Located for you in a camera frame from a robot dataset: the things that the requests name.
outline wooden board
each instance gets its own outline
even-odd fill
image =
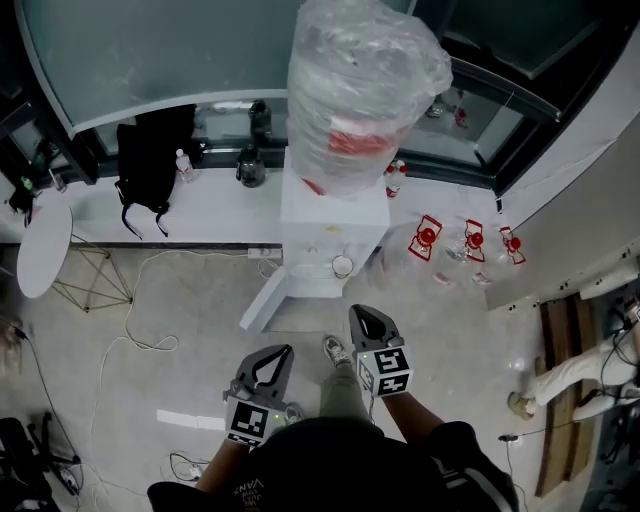
[[[574,329],[572,329],[571,336],[571,348],[575,356],[596,346],[597,325],[591,301],[581,300],[578,295],[573,295],[568,300],[571,325],[575,326],[578,331],[575,333]],[[574,396],[576,403],[574,407],[577,407],[579,402],[595,389],[595,387],[594,381],[582,381],[576,384],[577,390]],[[572,443],[569,459],[567,460],[567,467],[565,469],[565,480],[573,480],[587,467],[595,427],[595,418],[575,423],[570,427],[572,429]]]
[[[568,304],[566,300],[551,301],[540,307],[547,368],[553,368],[572,356]],[[535,495],[544,497],[565,479],[567,461],[571,455],[572,427],[555,428],[571,421],[576,403],[575,386],[567,389],[547,405],[542,463]]]

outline black shirt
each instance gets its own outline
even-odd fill
[[[461,422],[406,444],[363,420],[304,420],[254,449],[225,495],[169,482],[148,494],[154,512],[519,510],[511,478]]]

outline concrete floor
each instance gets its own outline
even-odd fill
[[[114,251],[131,288],[142,262],[159,252]],[[3,265],[14,269],[16,254],[15,249],[5,250]],[[320,383],[331,368],[321,352],[322,332],[348,339],[348,307],[358,302],[391,316],[411,345],[416,358],[413,394],[443,419],[469,422],[484,452],[498,467],[508,471],[500,434],[544,427],[544,414],[524,422],[505,405],[508,393],[520,386],[526,373],[523,369],[530,368],[533,357],[542,350],[538,310],[531,302],[523,301],[511,312],[487,312],[480,290],[442,293],[433,286],[382,292],[369,284],[363,272],[347,285],[343,299],[287,301],[265,332],[250,339],[238,322],[265,283],[257,265],[256,260],[246,258],[189,254],[167,254],[146,265],[129,329],[148,344],[173,334],[180,346],[174,352],[156,353],[136,350],[124,340],[116,343],[106,361],[92,436],[90,420],[101,361],[114,338],[125,334],[128,306],[86,314],[53,290],[27,300],[15,281],[0,276],[4,310],[19,316],[32,337],[54,406],[71,440],[84,461],[107,482],[108,501],[101,486],[94,488],[96,476],[85,469],[81,510],[96,510],[97,495],[101,512],[111,508],[115,512],[148,511],[147,487],[162,478],[173,479],[167,458],[170,452],[210,459],[223,440],[222,432],[161,423],[156,411],[223,418],[222,391],[241,360],[258,348],[277,343],[294,347],[288,398],[313,415],[319,405]],[[71,252],[63,275],[69,282],[86,283],[91,268]],[[46,409],[33,355],[25,346],[22,374],[0,379],[0,415],[17,416],[26,424]],[[374,419],[388,436],[400,438],[379,401]],[[53,441],[64,453],[57,425]],[[510,449],[514,479],[526,491],[531,512],[574,510],[558,505],[571,495],[570,490],[563,490],[553,503],[533,498],[543,441],[543,435],[531,435]],[[73,498],[54,488],[61,508],[74,510]],[[579,488],[573,493],[580,498]]]

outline black bag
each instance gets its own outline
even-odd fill
[[[159,110],[136,117],[136,126],[118,126],[118,172],[115,183],[122,202],[122,222],[140,240],[142,237],[127,223],[127,210],[133,203],[156,213],[156,224],[169,210],[169,197],[176,178],[176,150],[182,149],[192,161],[199,160],[197,143],[191,141],[195,106]]]

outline red cap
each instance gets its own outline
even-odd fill
[[[482,233],[476,232],[469,237],[469,241],[474,247],[480,247],[482,242],[484,242],[484,237],[482,236]]]
[[[431,228],[426,228],[420,231],[420,241],[423,244],[431,245],[436,241],[436,233]]]
[[[512,251],[517,251],[518,249],[520,249],[520,247],[522,247],[522,242],[520,241],[519,238],[513,237],[510,241],[509,241],[509,248]]]

